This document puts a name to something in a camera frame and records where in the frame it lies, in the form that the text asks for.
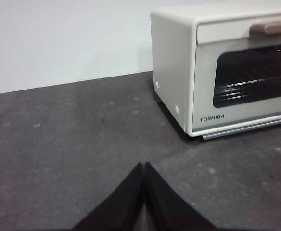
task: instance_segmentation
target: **black object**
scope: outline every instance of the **black object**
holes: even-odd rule
[[[130,231],[144,202],[157,231],[247,231],[216,228],[182,200],[149,162],[144,172],[138,163],[105,201],[69,231]]]

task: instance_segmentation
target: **metal trim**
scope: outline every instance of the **metal trim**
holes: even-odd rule
[[[204,138],[204,140],[208,140],[208,139],[231,135],[231,134],[235,134],[235,133],[239,133],[239,132],[250,131],[250,130],[254,130],[254,129],[258,129],[258,128],[265,128],[265,127],[269,127],[269,126],[277,125],[277,124],[281,124],[281,119],[275,120],[275,121],[270,121],[270,122],[263,123],[263,124],[246,126],[243,128],[235,128],[235,129],[231,129],[231,130],[220,131],[220,132],[215,132],[215,133],[211,133],[211,134],[205,134],[205,135],[203,135],[203,138]]]

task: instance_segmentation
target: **toshiba logo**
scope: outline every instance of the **toshiba logo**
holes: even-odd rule
[[[208,120],[221,119],[221,118],[224,118],[224,114],[203,117],[203,118],[200,118],[200,121],[204,122],[204,121],[208,121]]]

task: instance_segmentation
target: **dark gray countertop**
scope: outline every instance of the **dark gray countertop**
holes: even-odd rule
[[[0,231],[71,228],[145,161],[215,225],[281,231],[281,125],[188,139],[152,72],[0,94]]]

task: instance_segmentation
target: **oven side panel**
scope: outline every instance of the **oven side panel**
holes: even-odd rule
[[[188,24],[151,12],[151,36],[154,90],[185,131]]]

